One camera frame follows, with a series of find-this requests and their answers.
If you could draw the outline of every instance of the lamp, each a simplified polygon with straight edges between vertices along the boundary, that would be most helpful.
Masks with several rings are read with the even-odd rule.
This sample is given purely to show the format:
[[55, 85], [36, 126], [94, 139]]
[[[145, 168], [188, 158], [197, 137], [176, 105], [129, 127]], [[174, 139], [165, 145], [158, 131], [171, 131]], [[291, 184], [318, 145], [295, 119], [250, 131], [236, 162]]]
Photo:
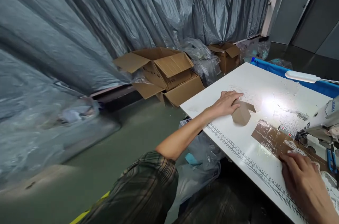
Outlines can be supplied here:
[[316, 81], [325, 81], [325, 82], [339, 84], [339, 81], [321, 79], [320, 77], [317, 77], [315, 75], [301, 73], [301, 72], [296, 72], [296, 71], [293, 71], [293, 70], [287, 71], [285, 73], [285, 77], [287, 77], [289, 79], [294, 79], [294, 80], [308, 82], [308, 83], [315, 83]]

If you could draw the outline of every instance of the shirt sleeve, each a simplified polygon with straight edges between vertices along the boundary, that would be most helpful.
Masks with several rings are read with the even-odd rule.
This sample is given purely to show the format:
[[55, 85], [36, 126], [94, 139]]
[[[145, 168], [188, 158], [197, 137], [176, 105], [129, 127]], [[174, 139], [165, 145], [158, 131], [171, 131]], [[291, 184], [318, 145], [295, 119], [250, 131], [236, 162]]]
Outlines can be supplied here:
[[174, 165], [156, 151], [142, 155], [81, 223], [164, 223], [177, 192]]

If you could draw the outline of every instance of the metal rod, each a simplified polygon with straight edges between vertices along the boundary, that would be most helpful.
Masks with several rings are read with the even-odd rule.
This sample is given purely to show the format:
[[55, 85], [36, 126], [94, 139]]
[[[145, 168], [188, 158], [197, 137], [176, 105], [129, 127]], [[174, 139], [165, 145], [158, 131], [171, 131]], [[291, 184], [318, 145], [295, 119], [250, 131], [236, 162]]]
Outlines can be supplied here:
[[333, 81], [333, 80], [327, 80], [327, 79], [320, 79], [320, 81], [330, 82], [330, 83], [337, 83], [339, 84], [339, 81]]

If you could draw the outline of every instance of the white work table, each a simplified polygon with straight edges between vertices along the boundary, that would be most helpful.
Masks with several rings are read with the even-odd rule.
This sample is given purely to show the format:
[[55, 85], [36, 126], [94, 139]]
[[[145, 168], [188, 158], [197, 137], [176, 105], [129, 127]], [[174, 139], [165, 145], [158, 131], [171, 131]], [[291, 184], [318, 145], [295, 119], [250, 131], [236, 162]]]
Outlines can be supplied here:
[[194, 118], [214, 104], [221, 91], [230, 90], [243, 93], [240, 100], [253, 104], [257, 112], [251, 113], [246, 126], [225, 116], [208, 124], [204, 132], [294, 223], [304, 223], [302, 213], [286, 191], [281, 162], [251, 135], [260, 119], [276, 128], [283, 123], [289, 131], [300, 130], [304, 121], [292, 117], [296, 117], [295, 111], [313, 116], [331, 98], [244, 63], [180, 107]]

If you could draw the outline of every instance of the cardboard box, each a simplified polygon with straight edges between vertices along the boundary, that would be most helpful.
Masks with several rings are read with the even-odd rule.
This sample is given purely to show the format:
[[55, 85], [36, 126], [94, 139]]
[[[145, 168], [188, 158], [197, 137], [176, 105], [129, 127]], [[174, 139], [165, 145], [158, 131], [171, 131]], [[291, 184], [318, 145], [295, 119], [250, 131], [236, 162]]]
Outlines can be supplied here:
[[231, 43], [222, 43], [220, 45], [209, 45], [207, 48], [220, 58], [220, 69], [224, 74], [229, 73], [240, 63], [240, 49]]
[[164, 47], [142, 49], [113, 60], [123, 70], [133, 73], [142, 68], [145, 77], [153, 84], [170, 90], [191, 77], [193, 63], [181, 51]]
[[204, 89], [200, 77], [193, 72], [188, 80], [169, 91], [154, 84], [134, 83], [132, 85], [144, 99], [156, 95], [164, 105], [169, 102], [174, 107], [179, 107]]

